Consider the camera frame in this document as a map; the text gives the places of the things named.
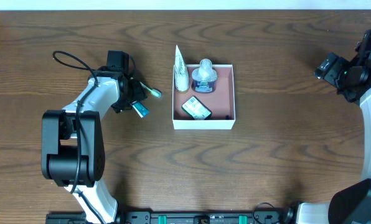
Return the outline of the teal toothpaste tube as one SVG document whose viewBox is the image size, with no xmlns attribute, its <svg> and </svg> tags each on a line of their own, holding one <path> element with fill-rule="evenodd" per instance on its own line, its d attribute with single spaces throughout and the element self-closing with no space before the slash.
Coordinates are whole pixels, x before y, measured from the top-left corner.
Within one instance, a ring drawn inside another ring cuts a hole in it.
<svg viewBox="0 0 371 224">
<path fill-rule="evenodd" d="M 134 101 L 131 105 L 140 118 L 149 114 L 149 110 L 140 101 Z"/>
</svg>

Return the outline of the white lotion tube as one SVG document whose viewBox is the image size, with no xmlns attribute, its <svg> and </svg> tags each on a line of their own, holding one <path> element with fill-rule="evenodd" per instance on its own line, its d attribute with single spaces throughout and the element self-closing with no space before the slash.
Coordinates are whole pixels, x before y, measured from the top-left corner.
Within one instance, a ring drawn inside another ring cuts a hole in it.
<svg viewBox="0 0 371 224">
<path fill-rule="evenodd" d="M 189 74 L 178 45 L 175 51 L 174 83 L 175 88 L 180 92 L 189 89 Z"/>
</svg>

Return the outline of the green soap bar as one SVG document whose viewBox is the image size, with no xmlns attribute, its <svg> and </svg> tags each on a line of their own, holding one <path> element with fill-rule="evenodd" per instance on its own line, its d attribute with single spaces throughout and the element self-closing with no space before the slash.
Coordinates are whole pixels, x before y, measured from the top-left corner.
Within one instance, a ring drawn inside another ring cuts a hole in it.
<svg viewBox="0 0 371 224">
<path fill-rule="evenodd" d="M 212 112 L 204 106 L 195 96 L 189 98 L 182 109 L 194 120 L 205 120 L 211 117 Z"/>
</svg>

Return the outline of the blue soap pump bottle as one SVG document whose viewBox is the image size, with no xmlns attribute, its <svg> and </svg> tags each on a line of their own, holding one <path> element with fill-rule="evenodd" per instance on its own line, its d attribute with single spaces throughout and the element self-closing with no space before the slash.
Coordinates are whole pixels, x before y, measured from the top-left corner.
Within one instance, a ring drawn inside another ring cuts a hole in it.
<svg viewBox="0 0 371 224">
<path fill-rule="evenodd" d="M 212 62 L 205 58 L 200 61 L 199 68 L 192 71 L 192 89 L 199 93 L 212 93 L 218 79 Z"/>
</svg>

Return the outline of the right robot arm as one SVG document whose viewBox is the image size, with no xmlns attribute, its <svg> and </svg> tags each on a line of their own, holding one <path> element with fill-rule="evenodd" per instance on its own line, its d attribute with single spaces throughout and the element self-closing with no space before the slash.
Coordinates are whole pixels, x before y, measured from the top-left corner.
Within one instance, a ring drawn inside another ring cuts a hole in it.
<svg viewBox="0 0 371 224">
<path fill-rule="evenodd" d="M 296 223 L 371 223 L 371 29 L 355 51 L 350 61 L 330 53 L 314 76 L 334 86 L 337 94 L 362 111 L 364 164 L 360 182 L 336 193 L 329 203 L 300 203 Z"/>
</svg>

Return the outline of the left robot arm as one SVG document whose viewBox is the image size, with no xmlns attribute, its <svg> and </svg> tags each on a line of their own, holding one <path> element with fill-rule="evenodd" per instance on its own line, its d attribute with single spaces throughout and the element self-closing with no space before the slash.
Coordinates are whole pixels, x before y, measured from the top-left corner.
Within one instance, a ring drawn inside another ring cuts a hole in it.
<svg viewBox="0 0 371 224">
<path fill-rule="evenodd" d="M 149 110 L 141 101 L 146 93 L 134 78 L 136 64 L 123 51 L 108 51 L 106 65 L 92 69 L 87 87 L 61 110 L 47 110 L 42 117 L 41 170 L 72 194 L 82 213 L 51 213 L 46 223 L 125 223 L 126 215 L 109 193 L 103 172 L 105 148 L 101 120 L 109 109 L 116 113 L 135 110 L 145 117 Z"/>
</svg>

